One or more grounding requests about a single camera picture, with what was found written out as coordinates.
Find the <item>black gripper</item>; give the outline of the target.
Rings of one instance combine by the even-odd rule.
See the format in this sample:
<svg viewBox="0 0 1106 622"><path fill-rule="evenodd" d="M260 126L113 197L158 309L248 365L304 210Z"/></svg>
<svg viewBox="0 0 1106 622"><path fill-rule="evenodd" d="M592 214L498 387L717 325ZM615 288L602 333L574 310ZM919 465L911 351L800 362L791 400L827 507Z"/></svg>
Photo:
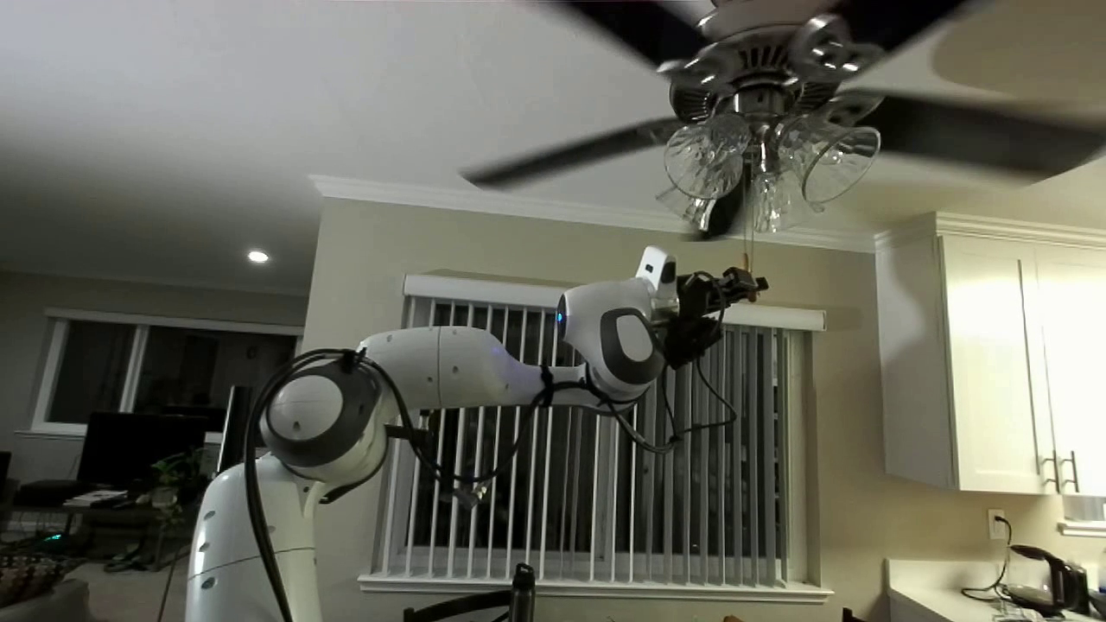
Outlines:
<svg viewBox="0 0 1106 622"><path fill-rule="evenodd" d="M676 279L676 310L658 321L658 351L671 365L694 362L721 339L721 318L738 301L756 301L762 275L728 265L717 275L686 274Z"/></svg>

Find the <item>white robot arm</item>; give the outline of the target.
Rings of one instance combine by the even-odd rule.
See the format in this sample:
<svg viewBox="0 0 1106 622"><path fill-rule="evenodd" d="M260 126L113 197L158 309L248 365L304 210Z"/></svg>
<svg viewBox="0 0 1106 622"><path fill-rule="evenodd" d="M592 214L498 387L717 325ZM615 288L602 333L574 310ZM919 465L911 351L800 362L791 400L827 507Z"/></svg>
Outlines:
<svg viewBox="0 0 1106 622"><path fill-rule="evenodd" d="M569 365L524 362L465 325L375 333L276 373L194 521L184 622L321 622L313 513L373 481L421 411L587 408L638 400L701 355L721 316L766 283L747 268L641 268L555 301Z"/></svg>

